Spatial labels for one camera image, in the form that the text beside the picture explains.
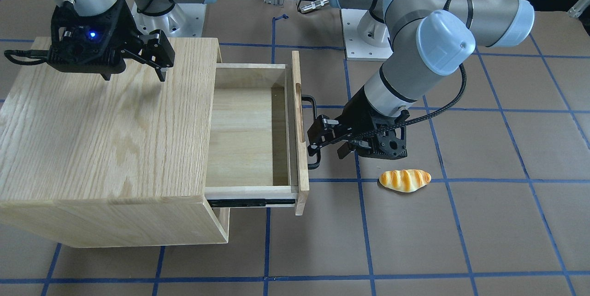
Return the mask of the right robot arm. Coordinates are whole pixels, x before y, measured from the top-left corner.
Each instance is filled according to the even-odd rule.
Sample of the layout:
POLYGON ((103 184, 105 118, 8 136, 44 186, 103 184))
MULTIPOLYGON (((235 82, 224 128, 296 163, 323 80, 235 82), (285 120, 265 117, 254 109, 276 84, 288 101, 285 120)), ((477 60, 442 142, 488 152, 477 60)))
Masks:
POLYGON ((174 66, 171 37, 189 37, 193 20, 183 5, 217 0, 55 0, 51 45, 47 51, 25 52, 33 63, 64 73, 99 74, 110 80, 133 59, 154 69, 161 82, 174 66))

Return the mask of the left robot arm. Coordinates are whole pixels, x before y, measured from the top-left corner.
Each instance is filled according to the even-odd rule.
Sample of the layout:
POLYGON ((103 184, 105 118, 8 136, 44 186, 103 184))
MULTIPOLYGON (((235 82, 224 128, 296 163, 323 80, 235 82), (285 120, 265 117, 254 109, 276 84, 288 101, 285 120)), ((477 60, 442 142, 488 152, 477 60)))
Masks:
POLYGON ((531 32, 528 0, 330 0, 337 8, 375 11, 389 33, 392 55, 336 118, 319 115, 307 132, 308 155, 342 142, 339 158, 397 160, 407 156, 406 127, 453 107, 466 88, 464 61, 476 46, 513 47, 531 32), (457 96, 440 109, 410 118, 409 107, 460 71, 457 96))

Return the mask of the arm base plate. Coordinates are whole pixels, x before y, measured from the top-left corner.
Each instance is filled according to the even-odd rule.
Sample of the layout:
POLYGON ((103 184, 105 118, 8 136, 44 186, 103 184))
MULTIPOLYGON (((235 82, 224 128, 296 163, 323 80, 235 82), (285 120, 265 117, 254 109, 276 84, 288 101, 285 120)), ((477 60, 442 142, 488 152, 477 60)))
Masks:
POLYGON ((152 17, 137 12, 136 4, 133 4, 133 15, 137 29, 142 34, 149 34, 154 30, 162 30, 166 37, 199 38, 202 35, 206 4, 175 4, 171 12, 159 17, 152 17))
POLYGON ((341 9, 346 58, 361 61, 385 61, 392 55, 389 33, 368 10, 341 9))

